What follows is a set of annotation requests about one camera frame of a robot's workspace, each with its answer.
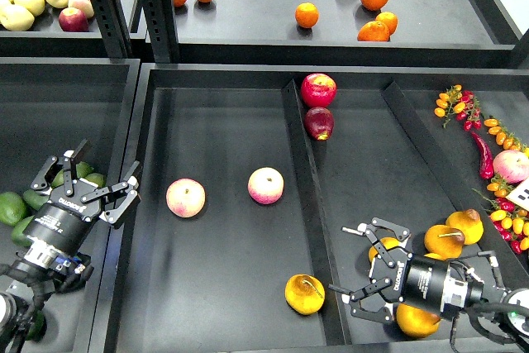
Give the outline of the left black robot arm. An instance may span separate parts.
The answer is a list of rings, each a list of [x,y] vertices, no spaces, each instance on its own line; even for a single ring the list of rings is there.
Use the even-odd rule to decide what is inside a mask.
[[[140,162],[134,161],[119,182],[98,187],[77,173],[88,148],[83,140],[74,150],[48,157],[31,183],[45,201],[22,232],[29,248],[1,266],[1,274],[12,281],[12,288],[1,293],[3,352],[20,352],[26,341],[45,335],[46,301],[82,288],[91,277],[91,258],[79,249],[96,222],[118,228],[140,201]]]

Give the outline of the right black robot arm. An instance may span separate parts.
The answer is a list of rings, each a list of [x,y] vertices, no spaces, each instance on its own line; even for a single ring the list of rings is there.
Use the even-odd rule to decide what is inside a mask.
[[[396,318],[394,306],[401,304],[452,322],[464,313],[481,336],[528,350],[528,291],[504,285],[494,251],[477,254],[488,261],[494,278],[486,284],[463,259],[438,260],[409,251],[406,227],[375,217],[341,230],[367,238],[375,251],[364,287],[329,287],[352,317],[389,324]]]

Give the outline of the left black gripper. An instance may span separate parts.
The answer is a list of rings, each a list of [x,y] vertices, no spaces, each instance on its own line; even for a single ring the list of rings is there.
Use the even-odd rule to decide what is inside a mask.
[[[117,229],[139,204],[142,165],[138,160],[120,182],[110,186],[98,188],[95,183],[78,179],[77,164],[90,148],[90,141],[82,139],[76,149],[49,156],[32,180],[30,188],[34,191],[51,192],[50,199],[24,229],[23,233],[32,242],[43,241],[73,256],[96,221],[104,221]],[[63,185],[52,190],[51,183],[60,171]]]

